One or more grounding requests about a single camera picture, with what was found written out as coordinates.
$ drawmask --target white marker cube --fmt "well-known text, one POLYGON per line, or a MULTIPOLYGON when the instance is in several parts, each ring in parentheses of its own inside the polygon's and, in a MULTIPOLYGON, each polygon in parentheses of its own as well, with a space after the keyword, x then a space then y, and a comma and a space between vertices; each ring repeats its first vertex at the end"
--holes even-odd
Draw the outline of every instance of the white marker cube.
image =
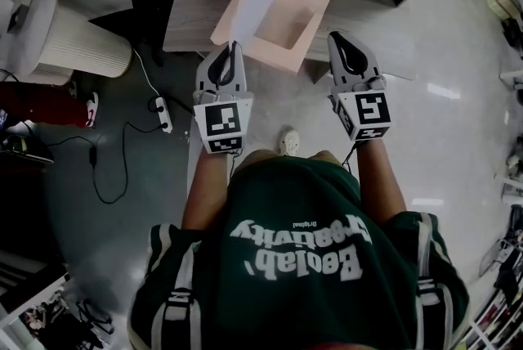
POLYGON ((385 92, 340 92, 336 113, 352 141, 378 139, 392 125, 385 92))
POLYGON ((194 107, 194 117, 209 154, 245 147, 253 99, 215 101, 194 107))

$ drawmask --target white cable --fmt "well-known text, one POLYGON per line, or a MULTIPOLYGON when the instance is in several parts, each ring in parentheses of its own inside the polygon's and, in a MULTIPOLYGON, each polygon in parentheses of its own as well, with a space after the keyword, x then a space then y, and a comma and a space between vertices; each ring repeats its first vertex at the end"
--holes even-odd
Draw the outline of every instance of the white cable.
POLYGON ((133 48, 132 50, 134 51, 134 53, 136 53, 136 56, 138 56, 138 59, 140 60, 141 68, 144 70, 145 78, 147 79, 147 83, 149 84, 149 87, 151 87, 153 89, 153 91, 158 95, 158 97, 161 97, 158 90, 156 88, 154 88, 153 84, 151 84, 149 81, 149 76, 147 75, 147 71, 145 71, 144 61, 141 60, 140 54, 136 51, 135 48, 133 48))

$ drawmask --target red pants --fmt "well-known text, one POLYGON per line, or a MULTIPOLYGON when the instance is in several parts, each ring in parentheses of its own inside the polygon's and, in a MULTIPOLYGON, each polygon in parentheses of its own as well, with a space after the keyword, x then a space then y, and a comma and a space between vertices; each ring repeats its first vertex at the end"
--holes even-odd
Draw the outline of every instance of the red pants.
POLYGON ((0 83, 0 109, 7 112, 6 126, 31 120, 85 128, 87 122, 84 102, 67 91, 38 84, 0 83))

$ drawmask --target khaki shorts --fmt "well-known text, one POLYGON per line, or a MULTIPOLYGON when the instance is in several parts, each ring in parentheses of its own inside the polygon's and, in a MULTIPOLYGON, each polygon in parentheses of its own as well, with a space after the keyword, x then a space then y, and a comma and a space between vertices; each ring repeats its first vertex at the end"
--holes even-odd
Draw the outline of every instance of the khaki shorts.
MULTIPOLYGON (((235 173, 251 164, 259 163, 261 161, 265 161, 267 159, 272 158, 278 158, 281 155, 276 154, 272 150, 255 150, 254 152, 251 152, 247 157, 245 157, 244 161, 238 166, 238 168, 235 170, 235 173)), ((330 153, 327 150, 322 150, 318 152, 318 154, 311 156, 309 159, 315 159, 317 161, 325 161, 327 163, 332 163, 339 165, 342 167, 342 163, 340 163, 332 153, 330 153)))

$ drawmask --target white paper sheet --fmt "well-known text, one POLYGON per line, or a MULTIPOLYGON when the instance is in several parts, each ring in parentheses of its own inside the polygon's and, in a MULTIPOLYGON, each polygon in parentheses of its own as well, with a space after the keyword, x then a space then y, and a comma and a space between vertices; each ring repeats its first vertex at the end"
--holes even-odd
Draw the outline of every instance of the white paper sheet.
POLYGON ((256 33, 273 0, 239 0, 230 25, 229 49, 236 41, 244 47, 256 33))

